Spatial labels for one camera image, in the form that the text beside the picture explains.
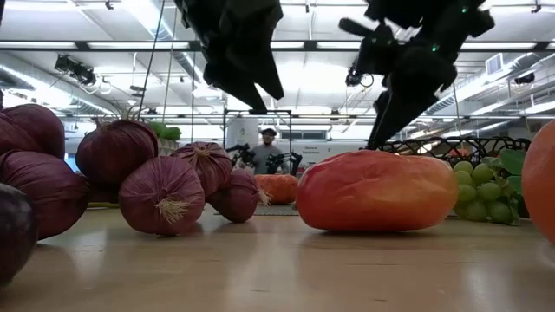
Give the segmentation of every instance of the wooden table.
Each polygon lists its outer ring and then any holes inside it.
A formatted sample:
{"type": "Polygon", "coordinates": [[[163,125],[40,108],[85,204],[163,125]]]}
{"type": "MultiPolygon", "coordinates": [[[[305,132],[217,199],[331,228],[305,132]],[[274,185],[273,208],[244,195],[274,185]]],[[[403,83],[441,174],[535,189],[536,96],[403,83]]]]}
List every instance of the wooden table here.
{"type": "Polygon", "coordinates": [[[527,222],[370,236],[208,212],[188,235],[163,238],[116,210],[88,211],[42,241],[0,310],[552,312],[555,250],[527,222]]]}

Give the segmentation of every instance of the gray mat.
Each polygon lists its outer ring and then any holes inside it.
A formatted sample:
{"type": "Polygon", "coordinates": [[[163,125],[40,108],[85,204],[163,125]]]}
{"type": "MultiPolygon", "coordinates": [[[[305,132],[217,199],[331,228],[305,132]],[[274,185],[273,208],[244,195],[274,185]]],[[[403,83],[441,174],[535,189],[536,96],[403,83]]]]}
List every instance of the gray mat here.
{"type": "Polygon", "coordinates": [[[298,212],[293,210],[291,205],[271,205],[268,207],[259,206],[254,212],[255,216],[298,216],[298,212]]]}

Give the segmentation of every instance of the grape bunch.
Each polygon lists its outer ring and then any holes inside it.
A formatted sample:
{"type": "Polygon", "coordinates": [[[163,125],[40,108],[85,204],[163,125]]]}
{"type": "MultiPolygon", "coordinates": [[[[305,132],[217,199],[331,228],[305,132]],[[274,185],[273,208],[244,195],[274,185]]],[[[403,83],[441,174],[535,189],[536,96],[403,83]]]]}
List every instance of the grape bunch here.
{"type": "Polygon", "coordinates": [[[453,168],[459,181],[459,201],[454,213],[466,220],[513,224],[518,218],[509,207],[514,190],[487,164],[476,167],[461,161],[453,168]]]}

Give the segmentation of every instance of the person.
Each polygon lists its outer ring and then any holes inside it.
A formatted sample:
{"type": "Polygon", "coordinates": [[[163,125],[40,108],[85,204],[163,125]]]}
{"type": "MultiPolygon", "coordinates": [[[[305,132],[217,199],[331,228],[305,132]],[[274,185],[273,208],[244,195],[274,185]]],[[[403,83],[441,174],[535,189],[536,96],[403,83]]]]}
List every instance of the person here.
{"type": "MultiPolygon", "coordinates": [[[[251,151],[254,152],[254,159],[252,160],[254,164],[254,174],[266,174],[268,172],[268,166],[266,165],[268,156],[282,154],[279,148],[272,145],[277,134],[274,129],[265,129],[261,134],[263,143],[251,149],[251,151]]],[[[289,172],[289,167],[285,162],[281,165],[281,169],[283,172],[289,172]]]]}

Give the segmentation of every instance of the orange tomato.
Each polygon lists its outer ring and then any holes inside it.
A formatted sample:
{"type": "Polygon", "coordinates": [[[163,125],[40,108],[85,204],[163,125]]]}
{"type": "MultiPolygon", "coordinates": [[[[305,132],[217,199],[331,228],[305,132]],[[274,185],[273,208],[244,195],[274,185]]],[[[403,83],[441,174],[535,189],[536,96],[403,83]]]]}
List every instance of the orange tomato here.
{"type": "Polygon", "coordinates": [[[270,197],[270,203],[275,205],[290,204],[297,196],[297,178],[289,174],[260,174],[256,175],[258,187],[270,197]]]}
{"type": "Polygon", "coordinates": [[[362,150],[310,167],[296,206],[307,225],[321,230],[407,231],[443,221],[458,193],[441,160],[362,150]]]}
{"type": "Polygon", "coordinates": [[[530,218],[555,244],[555,121],[532,140],[522,167],[522,191],[530,218]]]}

